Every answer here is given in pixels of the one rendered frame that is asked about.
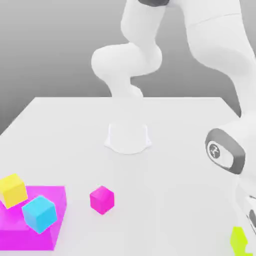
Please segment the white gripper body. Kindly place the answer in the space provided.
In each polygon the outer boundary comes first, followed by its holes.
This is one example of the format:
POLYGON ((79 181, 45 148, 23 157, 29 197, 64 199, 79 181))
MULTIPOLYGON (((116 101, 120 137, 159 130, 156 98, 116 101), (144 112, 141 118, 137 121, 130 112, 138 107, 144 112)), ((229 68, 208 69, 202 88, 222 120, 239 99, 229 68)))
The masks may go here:
POLYGON ((242 211, 246 216, 252 232, 256 235, 256 198, 246 195, 243 199, 242 211))

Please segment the small lime cube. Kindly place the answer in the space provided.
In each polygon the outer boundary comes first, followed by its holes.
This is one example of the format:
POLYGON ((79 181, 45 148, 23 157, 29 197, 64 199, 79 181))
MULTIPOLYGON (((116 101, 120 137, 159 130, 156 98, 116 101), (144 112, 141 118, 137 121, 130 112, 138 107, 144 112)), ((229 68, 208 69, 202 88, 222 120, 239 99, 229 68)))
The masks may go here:
POLYGON ((252 252, 246 252, 248 240, 244 230, 240 226, 234 226, 230 235, 230 245, 234 256, 253 256, 252 252))

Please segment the small magenta cube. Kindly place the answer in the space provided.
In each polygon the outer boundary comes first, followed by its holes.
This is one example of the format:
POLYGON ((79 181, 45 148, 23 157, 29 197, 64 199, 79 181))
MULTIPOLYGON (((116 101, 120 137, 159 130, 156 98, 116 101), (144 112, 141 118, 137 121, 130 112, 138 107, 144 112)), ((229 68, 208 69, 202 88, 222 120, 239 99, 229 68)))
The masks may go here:
POLYGON ((89 198, 91 208, 101 215, 115 206, 115 194, 105 186, 100 186, 91 192, 89 198))

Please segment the small cyan cube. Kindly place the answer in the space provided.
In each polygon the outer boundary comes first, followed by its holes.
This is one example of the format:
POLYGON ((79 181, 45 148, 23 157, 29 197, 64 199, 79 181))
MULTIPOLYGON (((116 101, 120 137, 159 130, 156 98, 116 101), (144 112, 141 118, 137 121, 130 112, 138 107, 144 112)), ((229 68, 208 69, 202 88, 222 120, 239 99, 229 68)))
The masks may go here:
POLYGON ((21 210, 25 223, 37 234, 42 234, 58 219, 55 204, 43 195, 29 201, 21 210))

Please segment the small yellow cube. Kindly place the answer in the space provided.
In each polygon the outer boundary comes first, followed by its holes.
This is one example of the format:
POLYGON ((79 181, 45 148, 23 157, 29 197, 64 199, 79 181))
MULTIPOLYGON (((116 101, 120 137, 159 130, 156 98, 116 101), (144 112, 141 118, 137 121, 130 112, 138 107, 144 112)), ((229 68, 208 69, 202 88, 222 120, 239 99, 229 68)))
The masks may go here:
POLYGON ((10 209, 28 199, 24 181, 13 173, 0 179, 0 201, 10 209))

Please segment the large magenta box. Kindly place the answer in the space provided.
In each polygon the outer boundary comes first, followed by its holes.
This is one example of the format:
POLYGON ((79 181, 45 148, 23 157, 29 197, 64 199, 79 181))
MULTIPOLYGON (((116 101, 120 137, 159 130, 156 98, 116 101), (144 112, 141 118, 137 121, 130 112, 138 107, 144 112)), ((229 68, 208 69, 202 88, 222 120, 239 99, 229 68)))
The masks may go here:
POLYGON ((28 200, 6 209, 0 201, 0 251, 53 251, 67 209, 66 188, 57 185, 26 186, 28 200), (57 221, 38 234, 25 222, 22 207, 44 196, 55 204, 57 221))

